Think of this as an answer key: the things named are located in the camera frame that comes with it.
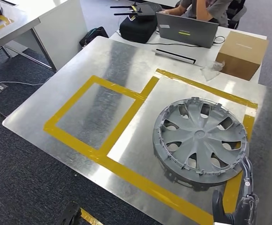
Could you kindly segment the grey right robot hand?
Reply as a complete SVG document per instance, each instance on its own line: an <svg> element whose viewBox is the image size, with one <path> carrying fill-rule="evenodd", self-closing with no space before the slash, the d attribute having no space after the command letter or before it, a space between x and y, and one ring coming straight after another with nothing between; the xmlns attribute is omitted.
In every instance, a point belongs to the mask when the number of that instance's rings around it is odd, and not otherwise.
<svg viewBox="0 0 272 225"><path fill-rule="evenodd" d="M254 193L252 164L248 157L242 160L244 169L243 193L233 213L226 213L223 206L223 195L219 190L212 194L212 206L215 225L255 225L259 198Z"/></svg>

